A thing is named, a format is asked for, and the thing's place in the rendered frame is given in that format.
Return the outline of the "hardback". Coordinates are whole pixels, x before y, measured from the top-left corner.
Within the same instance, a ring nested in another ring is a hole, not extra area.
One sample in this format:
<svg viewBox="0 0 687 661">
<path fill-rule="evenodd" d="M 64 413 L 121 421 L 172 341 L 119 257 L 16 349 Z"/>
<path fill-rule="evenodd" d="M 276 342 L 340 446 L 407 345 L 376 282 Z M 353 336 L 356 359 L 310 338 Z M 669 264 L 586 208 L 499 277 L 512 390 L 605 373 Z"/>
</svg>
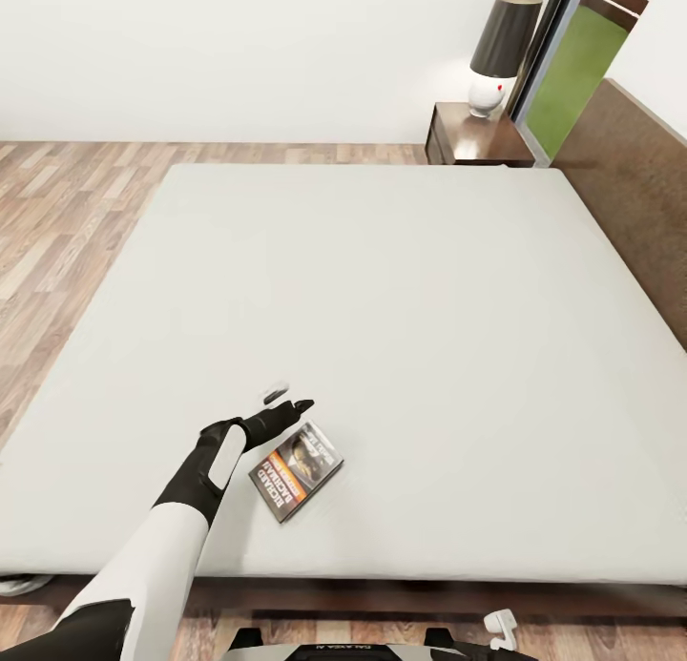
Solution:
<svg viewBox="0 0 687 661">
<path fill-rule="evenodd" d="M 248 477 L 282 524 L 342 464 L 343 458 L 319 425 L 309 419 L 279 449 L 254 466 Z"/>
</svg>

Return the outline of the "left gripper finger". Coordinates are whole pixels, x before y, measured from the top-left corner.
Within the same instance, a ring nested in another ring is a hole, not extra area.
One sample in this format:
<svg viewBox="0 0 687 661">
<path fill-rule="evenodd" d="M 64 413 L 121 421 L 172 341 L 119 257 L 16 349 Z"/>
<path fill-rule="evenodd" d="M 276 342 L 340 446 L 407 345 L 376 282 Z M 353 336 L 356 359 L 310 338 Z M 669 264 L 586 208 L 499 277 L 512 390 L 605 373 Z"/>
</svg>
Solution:
<svg viewBox="0 0 687 661">
<path fill-rule="evenodd" d="M 315 404 L 314 400 L 303 400 L 303 401 L 298 401 L 297 403 L 294 404 L 295 410 L 297 411 L 297 414 L 301 416 L 306 410 L 310 409 L 313 405 Z"/>
</svg>

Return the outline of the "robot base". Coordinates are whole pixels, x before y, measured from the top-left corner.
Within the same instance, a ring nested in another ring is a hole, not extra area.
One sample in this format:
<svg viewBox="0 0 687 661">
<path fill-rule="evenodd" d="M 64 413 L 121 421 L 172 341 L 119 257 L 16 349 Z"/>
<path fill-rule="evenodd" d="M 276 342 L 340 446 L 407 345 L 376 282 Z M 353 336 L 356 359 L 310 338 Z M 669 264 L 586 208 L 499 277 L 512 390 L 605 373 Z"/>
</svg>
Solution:
<svg viewBox="0 0 687 661">
<path fill-rule="evenodd" d="M 418 645 L 264 645 L 260 628 L 239 628 L 219 661 L 432 661 L 430 649 L 455 651 L 447 628 L 428 628 Z"/>
</svg>

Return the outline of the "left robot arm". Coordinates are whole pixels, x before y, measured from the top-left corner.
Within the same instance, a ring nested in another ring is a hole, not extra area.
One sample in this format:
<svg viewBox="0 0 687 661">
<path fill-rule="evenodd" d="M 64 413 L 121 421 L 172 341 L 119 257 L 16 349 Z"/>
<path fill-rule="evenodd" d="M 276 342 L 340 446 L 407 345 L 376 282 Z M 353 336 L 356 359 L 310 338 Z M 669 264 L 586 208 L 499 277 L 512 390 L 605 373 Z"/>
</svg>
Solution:
<svg viewBox="0 0 687 661">
<path fill-rule="evenodd" d="M 279 437 L 314 400 L 280 406 L 270 383 L 255 415 L 213 423 L 132 535 L 73 599 L 49 633 L 0 652 L 0 661 L 169 661 L 200 554 L 239 458 Z"/>
</svg>

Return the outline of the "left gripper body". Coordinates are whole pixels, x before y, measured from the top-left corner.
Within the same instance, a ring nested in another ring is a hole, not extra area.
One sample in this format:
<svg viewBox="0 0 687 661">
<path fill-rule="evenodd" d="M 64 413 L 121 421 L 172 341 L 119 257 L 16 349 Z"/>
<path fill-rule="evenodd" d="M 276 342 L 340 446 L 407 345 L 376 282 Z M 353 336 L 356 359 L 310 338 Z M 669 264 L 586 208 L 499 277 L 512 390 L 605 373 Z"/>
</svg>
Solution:
<svg viewBox="0 0 687 661">
<path fill-rule="evenodd" d="M 295 410 L 294 404 L 291 401 L 285 401 L 280 406 L 276 406 L 271 410 L 266 410 L 260 414 L 255 414 L 255 418 L 262 420 L 265 429 L 264 442 L 272 441 L 279 437 L 285 429 L 297 423 L 300 419 L 299 414 Z"/>
</svg>

